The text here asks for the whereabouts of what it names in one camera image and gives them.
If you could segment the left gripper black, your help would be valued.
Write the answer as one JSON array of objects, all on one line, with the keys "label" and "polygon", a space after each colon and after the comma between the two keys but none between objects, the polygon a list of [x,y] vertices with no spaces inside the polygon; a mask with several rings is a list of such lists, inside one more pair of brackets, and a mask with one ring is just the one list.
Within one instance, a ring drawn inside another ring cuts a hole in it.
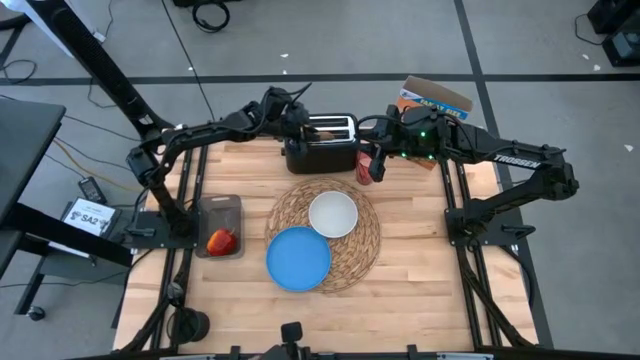
[{"label": "left gripper black", "polygon": [[305,131],[317,131],[309,118],[309,112],[302,103],[289,104],[280,117],[280,135],[290,138],[290,146],[306,146]]}]

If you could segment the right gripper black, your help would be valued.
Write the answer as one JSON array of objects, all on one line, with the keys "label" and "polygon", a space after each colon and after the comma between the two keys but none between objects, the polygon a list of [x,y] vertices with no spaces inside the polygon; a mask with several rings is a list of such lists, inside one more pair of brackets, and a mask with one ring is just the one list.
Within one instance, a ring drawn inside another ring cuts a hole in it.
[{"label": "right gripper black", "polygon": [[[404,111],[398,120],[390,121],[384,138],[384,150],[389,155],[405,158],[446,158],[450,140],[448,116],[435,108],[413,107]],[[386,171],[386,154],[381,147],[360,142],[358,150],[372,156],[368,173],[373,181],[382,181]]]}]

